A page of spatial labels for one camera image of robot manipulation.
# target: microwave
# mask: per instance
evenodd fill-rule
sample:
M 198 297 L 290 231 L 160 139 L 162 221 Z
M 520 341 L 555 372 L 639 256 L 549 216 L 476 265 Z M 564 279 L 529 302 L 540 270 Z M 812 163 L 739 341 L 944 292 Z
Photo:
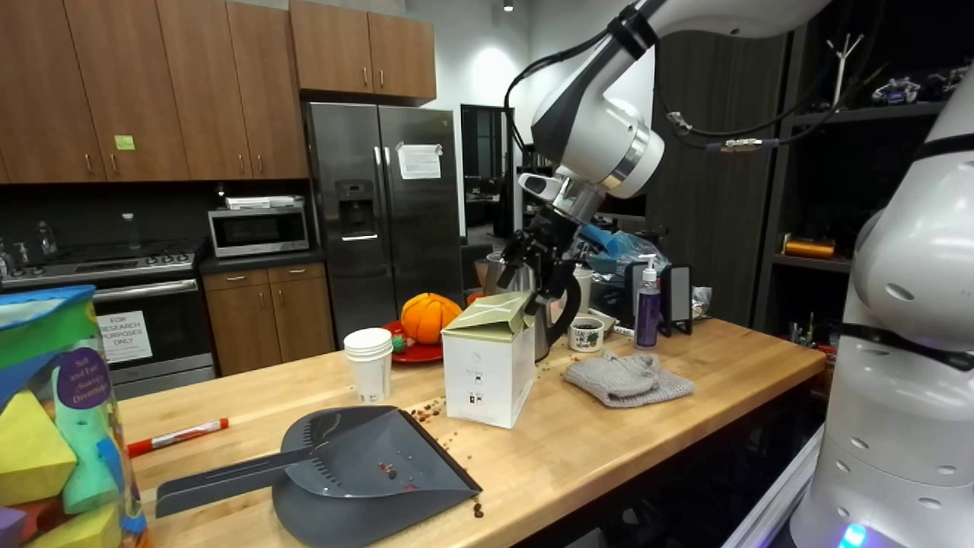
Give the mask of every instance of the microwave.
M 311 249 L 306 198 L 207 213 L 217 260 Z

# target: drawer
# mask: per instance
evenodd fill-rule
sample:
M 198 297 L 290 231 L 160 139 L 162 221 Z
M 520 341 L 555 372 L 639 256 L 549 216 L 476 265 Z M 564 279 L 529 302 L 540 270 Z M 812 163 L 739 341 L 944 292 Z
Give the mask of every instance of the drawer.
M 287 265 L 287 269 L 268 269 L 268 277 L 274 283 L 287 283 L 287 279 L 323 279 L 325 269 L 319 263 L 306 263 L 306 265 Z
M 204 274 L 207 292 L 240 290 L 240 286 L 268 286 L 268 270 L 218 270 Z

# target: lower cabinet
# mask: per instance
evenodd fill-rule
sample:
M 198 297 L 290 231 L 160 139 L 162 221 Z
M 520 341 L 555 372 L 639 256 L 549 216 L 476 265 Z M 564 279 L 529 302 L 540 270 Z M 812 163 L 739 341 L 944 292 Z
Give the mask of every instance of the lower cabinet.
M 325 269 L 318 263 L 204 274 L 222 374 L 335 349 Z

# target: kitchen counter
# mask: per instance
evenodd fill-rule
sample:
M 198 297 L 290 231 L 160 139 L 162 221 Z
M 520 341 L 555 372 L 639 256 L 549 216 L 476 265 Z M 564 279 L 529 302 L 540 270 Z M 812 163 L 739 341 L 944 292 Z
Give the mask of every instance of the kitchen counter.
M 568 512 L 655 469 L 765 403 L 816 378 L 824 356 L 789 341 L 705 320 L 695 336 L 661 339 L 663 368 L 696 385 L 687 398 L 608 412 L 564 380 L 580 354 L 557 341 L 516 429 L 446 416 L 443 366 L 397 368 L 400 408 L 429 415 L 424 425 L 485 488 L 481 519 L 464 501 L 384 546 L 516 546 Z M 232 429 L 133 461 L 144 509 L 162 480 L 274 454 L 306 415 L 354 404 L 340 354 L 123 403 L 129 437 L 162 436 L 229 416 Z M 272 489 L 222 499 L 150 525 L 171 546 L 298 546 L 274 519 Z
M 303 265 L 303 263 L 325 263 L 325 253 L 306 249 L 306 253 L 240 256 L 240 260 L 207 256 L 198 263 L 198 270 L 218 274 L 218 270 L 250 270 L 250 269 L 287 269 L 287 265 Z

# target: spray bottle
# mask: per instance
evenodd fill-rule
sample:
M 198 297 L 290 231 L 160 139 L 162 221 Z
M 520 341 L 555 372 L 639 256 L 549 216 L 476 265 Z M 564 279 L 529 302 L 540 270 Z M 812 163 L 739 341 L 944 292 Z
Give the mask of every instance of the spray bottle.
M 649 265 L 642 269 L 639 292 L 636 292 L 636 344 L 655 348 L 657 344 L 657 327 L 661 327 L 661 277 Z

